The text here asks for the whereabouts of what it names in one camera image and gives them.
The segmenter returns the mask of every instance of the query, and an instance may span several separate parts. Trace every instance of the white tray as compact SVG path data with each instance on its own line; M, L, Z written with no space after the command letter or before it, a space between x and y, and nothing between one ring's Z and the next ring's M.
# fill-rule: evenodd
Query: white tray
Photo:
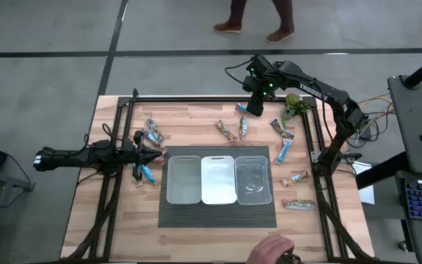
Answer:
M227 205L237 201L234 158L212 156L201 160L201 200L207 205Z

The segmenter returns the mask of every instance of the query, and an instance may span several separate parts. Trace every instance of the person's hand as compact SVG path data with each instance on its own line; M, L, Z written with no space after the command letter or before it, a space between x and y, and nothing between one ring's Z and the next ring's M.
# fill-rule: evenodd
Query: person's hand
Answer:
M247 264L276 264L276 260L294 246L294 241L280 235L267 237L253 248Z

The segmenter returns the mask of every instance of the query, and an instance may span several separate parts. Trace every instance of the wooden tabletop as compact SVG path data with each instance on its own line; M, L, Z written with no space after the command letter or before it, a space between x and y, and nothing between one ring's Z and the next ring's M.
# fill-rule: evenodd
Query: wooden tabletop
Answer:
M117 96L101 96L92 123L90 142L108 137L101 125L113 127ZM316 201L313 180L306 179L289 188L281 185L284 177L301 173L310 168L303 123L299 117L288 121L288 129L295 140L282 165L274 160L282 148L281 136L269 125L279 117L282 103L265 103L261 117L248 117L249 129L245 141L229 143L215 127L223 120L230 131L238 135L241 113L235 111L236 103L135 103L130 136L146 127L146 119L152 118L165 136L165 146L189 145L267 145L270 149L273 178L273 199L275 200L276 228L158 228L160 186L148 183L136 188L132 170L125 169L116 215L114 238L110 261L129 262L180 262L180 261L228 261L245 262L252 248L268 235L279 234L292 239L295 253L305 261L326 261L325 248L317 210L300 211L285 209L282 199L312 199ZM326 105L327 123L335 133L331 109ZM125 121L123 114L120 133ZM314 122L310 119L315 135ZM323 129L325 144L330 140ZM160 179L160 165L149 166ZM349 170L345 164L339 169ZM95 172L83 169L81 177ZM338 198L341 220L352 237L365 252L374 255L358 188L353 175L336 172L333 181ZM64 238L62 257L66 257L84 239L95 221L102 178L94 176L77 187L73 207ZM103 248L105 228L100 236L100 251ZM335 232L331 228L335 255L339 256Z

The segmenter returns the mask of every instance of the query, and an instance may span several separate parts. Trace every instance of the gray floor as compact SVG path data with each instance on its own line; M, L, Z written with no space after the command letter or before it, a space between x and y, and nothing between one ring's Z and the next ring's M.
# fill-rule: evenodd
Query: gray floor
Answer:
M0 52L107 51L120 0L0 0ZM214 23L229 14L228 0L130 1L119 51L240 48L422 48L422 1L294 0L296 35L271 45L264 36L278 26L269 1L249 0L240 35L218 35ZM294 55L290 59L311 76L345 89L355 100L387 92L386 78L422 65L422 54ZM116 58L107 95L241 94L223 68L248 56ZM105 58L0 59L0 149L13 154L36 189L6 210L0 229L0 263L55 260L66 227L76 169L39 173L32 169L42 146L76 149L88 132ZM234 70L243 78L243 69ZM366 111L379 111L373 102ZM396 118L377 142L356 150L376 163L403 150ZM388 197L388 183L376 196ZM396 248L403 239L397 220L381 219L365 206L376 256L415 262Z

